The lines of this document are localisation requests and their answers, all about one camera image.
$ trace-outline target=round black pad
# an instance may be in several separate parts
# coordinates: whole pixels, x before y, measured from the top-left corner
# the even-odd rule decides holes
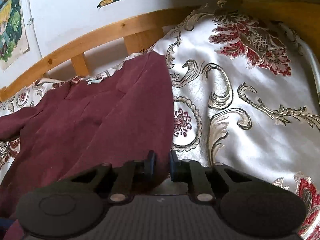
[[[93,192],[29,192],[17,205],[21,226],[44,237],[77,235],[94,225],[102,212],[102,200]]]
[[[262,238],[287,236],[306,217],[306,206],[290,192],[229,192],[221,200],[225,221],[239,232]]]

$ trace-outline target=white wall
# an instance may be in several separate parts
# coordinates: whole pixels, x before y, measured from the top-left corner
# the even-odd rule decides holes
[[[101,0],[30,0],[34,28],[42,56],[101,26],[165,8],[202,5],[216,0],[121,0],[97,8]],[[23,71],[37,62],[34,41],[27,26],[26,2],[22,0],[24,22],[30,50],[0,73],[0,87],[10,84]],[[92,73],[98,73],[127,56],[123,39],[101,45],[86,52]],[[51,78],[66,80],[75,75],[67,61],[49,72]]]

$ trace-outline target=red floral pattern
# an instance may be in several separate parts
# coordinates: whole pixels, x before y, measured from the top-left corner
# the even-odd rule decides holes
[[[78,84],[81,80],[85,80],[86,76],[75,76],[73,77],[70,82],[71,84]]]
[[[316,217],[320,210],[320,194],[316,187],[307,179],[300,178],[300,183],[297,188],[297,195],[302,198],[308,208],[308,214],[303,222],[298,234],[302,236],[316,221]],[[320,225],[312,231],[308,238],[305,240],[318,240],[320,239]]]
[[[9,161],[9,158],[15,158],[20,149],[20,138],[12,142],[0,142],[0,170],[4,164]]]
[[[174,136],[178,137],[179,135],[183,135],[187,137],[188,130],[192,129],[191,126],[191,117],[188,112],[179,108],[178,111],[174,112]]]
[[[19,95],[19,101],[22,102],[27,97],[27,92],[23,92]]]
[[[213,31],[220,32],[211,35],[211,43],[226,45],[217,53],[230,57],[246,56],[248,63],[260,68],[268,68],[275,75],[291,75],[291,62],[284,44],[277,33],[267,28],[262,21],[250,16],[238,14],[238,11],[215,11],[213,22],[218,25]]]
[[[65,82],[53,83],[53,84],[52,84],[52,89],[61,87],[64,83],[65,83]]]

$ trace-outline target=metal screw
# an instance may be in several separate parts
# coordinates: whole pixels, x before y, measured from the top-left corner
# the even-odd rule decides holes
[[[205,202],[205,201],[211,201],[211,200],[213,199],[213,196],[210,195],[210,194],[207,194],[207,193],[202,193],[202,194],[199,194],[199,195],[197,196],[197,199],[198,199],[199,201],[203,201],[203,202]]]
[[[33,24],[33,18],[30,18],[27,25]]]
[[[110,196],[110,200],[113,202],[121,202],[124,201],[127,197],[121,193],[112,194]]]

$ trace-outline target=gray textured surface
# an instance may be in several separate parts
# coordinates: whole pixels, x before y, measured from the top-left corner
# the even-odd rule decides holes
[[[228,228],[210,206],[197,205],[187,196],[136,196],[112,207],[91,231],[73,240],[254,240]],[[299,240],[297,235],[282,240]]]

